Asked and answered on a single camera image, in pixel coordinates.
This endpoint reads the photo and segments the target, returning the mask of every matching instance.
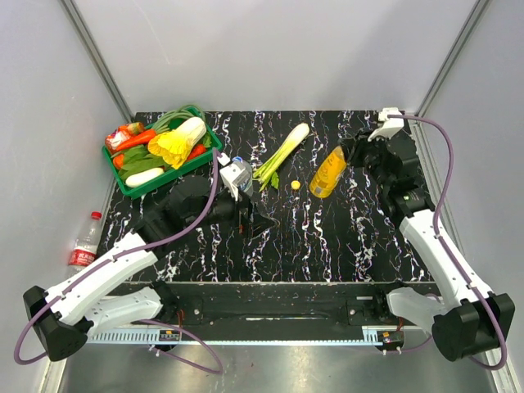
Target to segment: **orange juice bottle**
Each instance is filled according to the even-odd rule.
[[[326,160],[320,165],[317,173],[309,184],[309,190],[319,198],[326,198],[337,186],[346,168],[346,158],[340,146],[335,147]]]

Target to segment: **reflective metal surface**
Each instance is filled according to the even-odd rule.
[[[416,345],[422,333],[409,332]],[[215,347],[223,376],[203,373],[144,347],[87,345],[65,367],[62,393],[134,392],[494,392],[491,375],[465,359],[447,362],[431,344],[414,353],[383,357],[346,347]],[[174,350],[214,367],[196,346]]]

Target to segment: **plastic bottle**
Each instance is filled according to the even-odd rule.
[[[311,180],[309,184],[311,193],[319,198],[329,197],[337,186],[345,168],[346,158],[344,157],[344,152],[342,147],[337,146],[320,165],[313,180]]]
[[[96,258],[98,243],[102,236],[102,213],[93,211],[85,222],[75,242],[75,248],[68,263],[68,275],[77,274]]]
[[[251,165],[241,157],[234,157],[231,165],[235,165],[240,170],[240,174],[233,183],[251,197],[253,195],[253,169]]]

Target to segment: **marble pattern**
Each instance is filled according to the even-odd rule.
[[[158,113],[139,113],[150,123]],[[210,282],[385,282],[431,280],[412,248],[378,205],[377,185],[361,169],[348,168],[333,194],[320,200],[308,185],[318,166],[340,137],[377,127],[373,111],[249,111],[210,112],[206,121],[224,143],[229,156],[241,156],[256,169],[299,123],[311,135],[281,166],[279,190],[258,193],[259,209],[278,221],[255,239],[246,240],[229,224],[198,228],[174,251],[130,281]],[[396,138],[413,143],[409,131]],[[195,174],[210,176],[205,165]],[[299,180],[301,188],[291,189]],[[114,244],[140,219],[144,206],[158,202],[164,186],[131,201],[118,186],[102,234],[99,253]]]

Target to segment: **green plastic tray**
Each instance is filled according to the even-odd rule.
[[[198,115],[197,109],[189,108],[188,110],[194,115]],[[183,120],[181,119],[171,120],[171,122],[169,123],[169,127],[171,129],[176,129],[182,122]],[[211,135],[211,147],[216,147],[219,151],[221,151],[223,147],[222,142],[211,130],[209,125],[206,124],[206,128],[207,132]],[[130,197],[131,199],[141,197],[142,195],[147,194],[150,191],[156,190],[158,187],[170,183],[176,178],[179,178],[180,176],[183,176],[186,173],[198,168],[199,166],[203,166],[204,164],[207,164],[208,162],[211,162],[213,160],[213,152],[211,151],[211,149],[209,149],[201,156],[198,156],[197,158],[182,165],[179,169],[171,168],[169,170],[166,170],[161,176],[154,178],[153,180],[150,180],[147,183],[144,183],[142,186],[130,188],[126,186],[125,183],[120,179],[118,175],[118,170],[116,170],[115,166],[113,165],[111,154],[109,150],[107,150],[107,147],[104,146],[102,148],[102,153],[106,158],[107,162],[109,163],[111,170],[113,171],[113,175],[115,176],[116,182],[118,183],[120,190],[124,195]]]

